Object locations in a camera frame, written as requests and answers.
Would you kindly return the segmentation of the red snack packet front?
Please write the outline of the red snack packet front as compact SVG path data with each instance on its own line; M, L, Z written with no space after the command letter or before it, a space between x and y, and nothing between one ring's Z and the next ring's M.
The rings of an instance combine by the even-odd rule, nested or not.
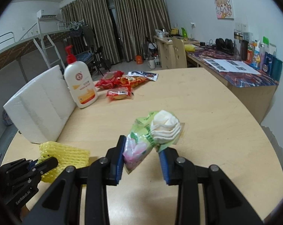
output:
M133 98L133 91L130 86L122 86L110 89L106 93L109 100L124 100Z

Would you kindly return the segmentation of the green bottle on desk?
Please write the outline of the green bottle on desk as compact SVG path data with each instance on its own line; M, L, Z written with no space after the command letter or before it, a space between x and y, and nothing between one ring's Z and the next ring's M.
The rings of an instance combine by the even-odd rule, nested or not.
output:
M186 29L182 27L181 30L182 30L182 37L183 38L188 38Z

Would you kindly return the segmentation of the desk with patterned cloth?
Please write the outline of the desk with patterned cloth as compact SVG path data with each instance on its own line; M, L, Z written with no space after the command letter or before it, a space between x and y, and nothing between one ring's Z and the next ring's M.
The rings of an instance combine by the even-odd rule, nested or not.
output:
M205 62L205 59L236 60L236 58L209 47L202 47L195 52L186 52L186 57L188 61L197 64L198 67L203 67L223 83L244 104L258 123L263 121L279 85L278 81L273 80L262 71L258 75L218 72Z

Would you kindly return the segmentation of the right brown curtain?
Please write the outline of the right brown curtain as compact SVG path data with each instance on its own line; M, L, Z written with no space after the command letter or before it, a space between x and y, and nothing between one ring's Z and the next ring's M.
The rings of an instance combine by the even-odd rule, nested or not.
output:
M142 44L157 29L171 29L164 0L113 0L126 61L143 55Z

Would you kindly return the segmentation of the teal box on desk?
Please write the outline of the teal box on desk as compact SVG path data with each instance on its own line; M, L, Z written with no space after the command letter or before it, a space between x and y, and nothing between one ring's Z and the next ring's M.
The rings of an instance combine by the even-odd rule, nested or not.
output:
M280 81L282 67L283 67L282 60L278 59L277 57L273 57L271 77L274 80Z

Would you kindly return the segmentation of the brown curtain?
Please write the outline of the brown curtain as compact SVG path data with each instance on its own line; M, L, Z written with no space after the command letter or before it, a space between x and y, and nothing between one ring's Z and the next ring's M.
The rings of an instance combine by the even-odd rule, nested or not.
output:
M95 34L104 57L113 64L120 62L114 29L106 0L75 0L62 7L65 21L84 21Z
M142 44L157 29L171 29L164 0L113 0L126 61L143 55Z

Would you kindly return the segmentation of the white floor mug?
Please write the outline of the white floor mug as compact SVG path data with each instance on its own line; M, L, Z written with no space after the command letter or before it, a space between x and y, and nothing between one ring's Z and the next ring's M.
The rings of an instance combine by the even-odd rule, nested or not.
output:
M149 66L149 68L150 69L155 69L156 68L156 62L155 62L155 60L154 59L149 59L148 60L148 66Z

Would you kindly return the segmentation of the white blue snack wrapper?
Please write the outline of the white blue snack wrapper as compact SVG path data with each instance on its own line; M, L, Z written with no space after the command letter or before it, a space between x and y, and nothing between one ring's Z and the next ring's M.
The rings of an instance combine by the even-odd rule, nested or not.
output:
M150 72L144 72L144 71L130 71L127 74L130 77L142 77L146 78L147 80L156 82L158 79L158 74L156 73L150 73Z

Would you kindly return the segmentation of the white air conditioner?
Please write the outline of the white air conditioner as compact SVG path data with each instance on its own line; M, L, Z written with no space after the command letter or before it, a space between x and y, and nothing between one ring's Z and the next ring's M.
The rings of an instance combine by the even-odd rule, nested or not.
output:
M47 14L45 10L39 10L37 12L37 18L38 19L56 19L57 15L56 14Z

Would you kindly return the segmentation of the red snack packet pile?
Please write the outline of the red snack packet pile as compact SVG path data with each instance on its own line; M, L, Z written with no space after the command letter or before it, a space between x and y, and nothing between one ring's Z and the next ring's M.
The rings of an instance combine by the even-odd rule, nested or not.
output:
M135 88L147 82L148 79L140 76L128 76L124 75L122 71L107 72L103 77L95 84L95 87L100 89L113 89L117 87L130 86Z

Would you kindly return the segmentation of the pink anime wall poster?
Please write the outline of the pink anime wall poster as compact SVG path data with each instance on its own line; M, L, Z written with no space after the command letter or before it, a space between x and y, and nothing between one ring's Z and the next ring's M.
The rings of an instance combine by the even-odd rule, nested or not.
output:
M234 19L232 0L214 0L217 19Z

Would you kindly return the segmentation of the left brown curtain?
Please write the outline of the left brown curtain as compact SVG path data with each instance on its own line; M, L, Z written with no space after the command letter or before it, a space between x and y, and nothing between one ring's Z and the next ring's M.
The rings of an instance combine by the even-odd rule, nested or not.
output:
M106 0L75 0L62 7L65 21L84 21L95 34L104 57L113 64L120 62L114 29Z

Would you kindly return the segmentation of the white red pump lotion bottle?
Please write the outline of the white red pump lotion bottle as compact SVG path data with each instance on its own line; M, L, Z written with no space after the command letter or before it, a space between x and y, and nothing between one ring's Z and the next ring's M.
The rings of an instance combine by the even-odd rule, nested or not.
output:
M98 99L98 93L86 63L76 59L72 45L66 46L65 50L68 66L64 71L64 79L77 107L83 109Z

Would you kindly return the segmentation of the yellow foam net sleeve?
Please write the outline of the yellow foam net sleeve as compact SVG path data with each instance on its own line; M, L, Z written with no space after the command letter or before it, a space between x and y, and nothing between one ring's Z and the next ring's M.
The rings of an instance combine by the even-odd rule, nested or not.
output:
M58 165L54 169L42 175L41 180L46 183L54 182L54 180L68 166L74 166L79 169L84 168L89 164L89 150L64 145L54 141L40 144L39 152L38 163L41 163L50 157L55 157L58 160Z

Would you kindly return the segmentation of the orange floor container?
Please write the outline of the orange floor container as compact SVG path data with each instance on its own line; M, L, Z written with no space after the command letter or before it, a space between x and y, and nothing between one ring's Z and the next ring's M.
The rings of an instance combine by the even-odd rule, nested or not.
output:
M135 57L135 61L136 61L137 64L143 64L143 58L142 58L142 56L141 56L141 55L137 55L137 56Z

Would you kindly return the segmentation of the cotton pads green packet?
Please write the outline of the cotton pads green packet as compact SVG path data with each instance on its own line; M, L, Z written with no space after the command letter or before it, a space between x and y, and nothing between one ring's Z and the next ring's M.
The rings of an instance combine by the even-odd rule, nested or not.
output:
M123 151L125 169L131 173L155 149L158 153L177 144L185 124L171 112L152 111L135 120Z

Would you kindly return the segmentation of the black folding chair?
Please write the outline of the black folding chair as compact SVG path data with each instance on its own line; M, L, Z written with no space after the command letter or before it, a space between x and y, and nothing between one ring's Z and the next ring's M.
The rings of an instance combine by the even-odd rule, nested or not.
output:
M103 72L101 71L102 68L110 71L111 62L108 59L104 59L103 47L100 46L94 53L94 60L92 62L92 75L97 72L97 74L104 76Z

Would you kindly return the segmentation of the white printed paper sheet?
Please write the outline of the white printed paper sheet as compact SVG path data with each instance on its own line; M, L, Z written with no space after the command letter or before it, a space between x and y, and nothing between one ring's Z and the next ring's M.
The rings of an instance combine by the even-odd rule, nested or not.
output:
M204 61L219 72L247 73L254 75L261 74L243 61L234 61L226 59L204 59Z

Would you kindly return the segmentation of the white foam box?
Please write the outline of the white foam box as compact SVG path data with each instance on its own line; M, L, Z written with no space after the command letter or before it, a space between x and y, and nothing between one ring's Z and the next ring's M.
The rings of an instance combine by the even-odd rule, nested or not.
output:
M36 76L4 104L15 127L37 144L56 141L75 107L59 66Z

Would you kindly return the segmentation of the black headphones bag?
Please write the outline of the black headphones bag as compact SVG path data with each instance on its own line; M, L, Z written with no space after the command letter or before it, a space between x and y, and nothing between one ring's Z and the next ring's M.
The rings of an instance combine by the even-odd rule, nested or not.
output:
M215 40L216 49L224 53L233 55L234 54L234 44L231 39L218 38Z

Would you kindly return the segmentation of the far wooden desk drawers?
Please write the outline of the far wooden desk drawers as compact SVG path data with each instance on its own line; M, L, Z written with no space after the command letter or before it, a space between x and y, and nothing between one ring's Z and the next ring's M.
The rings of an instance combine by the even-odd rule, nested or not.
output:
M154 41L158 46L158 53L160 57L161 67L166 69L177 69L175 66L175 55L174 49L172 45L172 38L159 38L158 36L154 36ZM183 37L175 37L177 39L182 39L184 44L187 45L199 45L199 41L197 40L185 40Z

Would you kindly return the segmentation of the white metal bunk bed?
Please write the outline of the white metal bunk bed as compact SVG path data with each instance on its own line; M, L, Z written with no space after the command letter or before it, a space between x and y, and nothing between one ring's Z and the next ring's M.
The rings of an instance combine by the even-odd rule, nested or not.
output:
M44 31L41 23L48 21L54 21L58 29L53 32ZM48 69L59 65L64 70L65 63L56 46L56 42L66 40L70 37L71 31L77 31L87 25L84 20L79 22L61 21L54 14L38 14L36 22L20 39L15 39L15 34L12 31L0 35L0 70L17 61L25 82L28 82L21 58L35 50L40 52Z

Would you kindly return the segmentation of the smiley wooden chair back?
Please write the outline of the smiley wooden chair back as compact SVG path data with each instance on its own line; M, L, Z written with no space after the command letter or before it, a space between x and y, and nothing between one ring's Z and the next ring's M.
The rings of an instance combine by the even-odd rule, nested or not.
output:
M186 52L182 39L172 38L172 45L175 55L175 66L178 69L187 68Z

